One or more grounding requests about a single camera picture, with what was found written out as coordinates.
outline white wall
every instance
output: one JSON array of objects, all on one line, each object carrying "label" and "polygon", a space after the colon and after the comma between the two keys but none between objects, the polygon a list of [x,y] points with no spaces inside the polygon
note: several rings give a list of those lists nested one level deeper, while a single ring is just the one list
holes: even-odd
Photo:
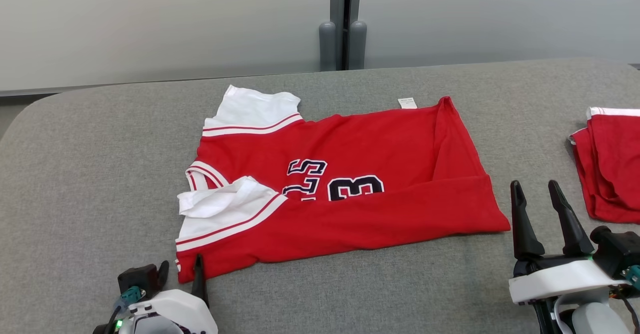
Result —
[{"label": "white wall", "polygon": [[318,70],[329,0],[0,0],[2,91]]},{"label": "white wall", "polygon": [[365,67],[599,56],[640,63],[640,0],[360,0]]}]

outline clothing tag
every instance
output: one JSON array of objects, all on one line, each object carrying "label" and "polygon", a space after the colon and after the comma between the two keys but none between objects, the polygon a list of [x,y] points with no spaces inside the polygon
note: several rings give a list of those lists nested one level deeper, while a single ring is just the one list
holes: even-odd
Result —
[{"label": "clothing tag", "polygon": [[400,108],[404,109],[418,109],[416,106],[416,102],[414,102],[414,98],[398,98],[398,102],[400,102]]}]

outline gray fabric surface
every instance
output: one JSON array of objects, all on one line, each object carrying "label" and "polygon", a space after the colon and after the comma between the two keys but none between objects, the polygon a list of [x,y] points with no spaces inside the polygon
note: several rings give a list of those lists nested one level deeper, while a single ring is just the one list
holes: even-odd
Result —
[{"label": "gray fabric surface", "polygon": [[[549,179],[587,231],[602,224],[586,214],[567,135],[588,106],[640,107],[638,71],[598,59],[126,84],[42,99],[0,140],[2,332],[91,332],[109,317],[120,272],[175,258],[176,195],[188,190],[203,120],[229,84],[291,91],[308,120],[450,95],[500,208],[510,216],[509,183],[519,179],[548,253],[563,246]],[[533,309],[510,301],[514,262],[509,232],[458,236],[258,264],[208,290],[226,334],[534,334]],[[167,286],[180,287],[173,265]]]}]

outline basketball jersey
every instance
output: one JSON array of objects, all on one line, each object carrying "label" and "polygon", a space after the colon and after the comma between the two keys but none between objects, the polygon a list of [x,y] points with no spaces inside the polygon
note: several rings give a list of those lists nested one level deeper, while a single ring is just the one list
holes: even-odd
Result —
[{"label": "basketball jersey", "polygon": [[291,93],[230,86],[180,198],[178,279],[510,225],[451,99],[314,122]]},{"label": "basketball jersey", "polygon": [[340,200],[441,179],[486,175],[451,99],[434,107],[334,115],[298,113],[291,93],[230,86],[205,121],[191,189],[242,176],[297,200]]},{"label": "basketball jersey", "polygon": [[589,215],[640,223],[640,109],[590,107],[569,138]]}]

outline robotic arm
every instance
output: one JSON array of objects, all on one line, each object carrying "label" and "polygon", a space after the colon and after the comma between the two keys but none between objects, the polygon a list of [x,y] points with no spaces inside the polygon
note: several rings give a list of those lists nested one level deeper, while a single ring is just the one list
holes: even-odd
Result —
[{"label": "robotic arm", "polygon": [[[191,293],[178,289],[161,291],[168,271],[169,262],[164,261],[159,271],[150,264],[130,268],[119,275],[122,295],[114,316],[108,324],[96,327],[93,334],[218,334],[209,310],[202,257],[196,259]],[[127,293],[131,289],[142,295],[129,300]],[[123,312],[124,317],[114,321],[119,312]]]},{"label": "robotic arm", "polygon": [[[549,194],[558,213],[564,248],[561,255],[545,255],[545,248],[529,221],[527,200],[518,181],[511,183],[513,252],[516,264],[509,292],[514,303],[531,305],[541,334],[628,334],[620,317],[609,307],[609,299],[640,296],[640,237],[634,232],[615,234],[608,227],[592,231],[590,242],[556,181]],[[563,306],[578,304],[563,311]]]}]

